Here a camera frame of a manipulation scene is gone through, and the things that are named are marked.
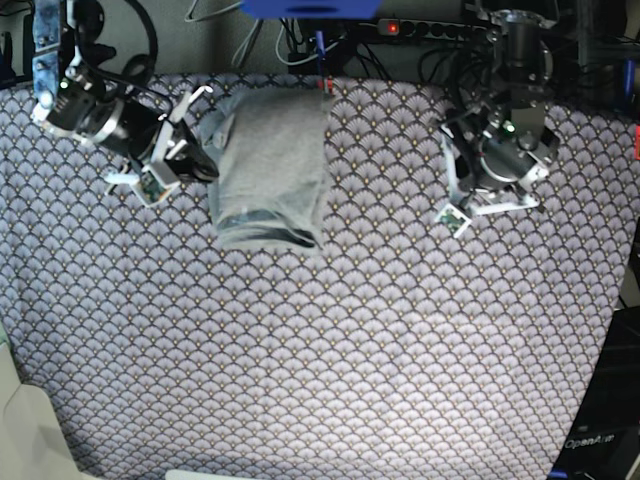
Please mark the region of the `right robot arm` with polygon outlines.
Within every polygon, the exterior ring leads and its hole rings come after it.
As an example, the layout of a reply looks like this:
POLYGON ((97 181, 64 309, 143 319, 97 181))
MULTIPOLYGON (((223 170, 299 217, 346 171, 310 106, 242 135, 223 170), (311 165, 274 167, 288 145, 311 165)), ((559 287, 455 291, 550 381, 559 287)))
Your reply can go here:
POLYGON ((102 69, 115 48, 98 43, 105 14, 98 1, 37 1, 32 59, 34 121, 58 137, 101 145, 125 158, 135 180, 209 183, 218 176, 185 116, 202 86, 178 102, 148 84, 158 57, 157 32, 146 9, 130 2, 148 40, 121 73, 102 69))

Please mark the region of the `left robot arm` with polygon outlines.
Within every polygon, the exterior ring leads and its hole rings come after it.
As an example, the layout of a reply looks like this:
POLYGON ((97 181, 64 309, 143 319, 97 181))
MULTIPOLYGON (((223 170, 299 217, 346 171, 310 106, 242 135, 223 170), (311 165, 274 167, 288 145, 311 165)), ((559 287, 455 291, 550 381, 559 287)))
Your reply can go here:
POLYGON ((525 190, 548 172, 559 139, 545 124, 553 57, 542 32, 554 1, 478 1, 485 30, 455 54, 442 124, 459 156, 453 178, 466 195, 525 190))

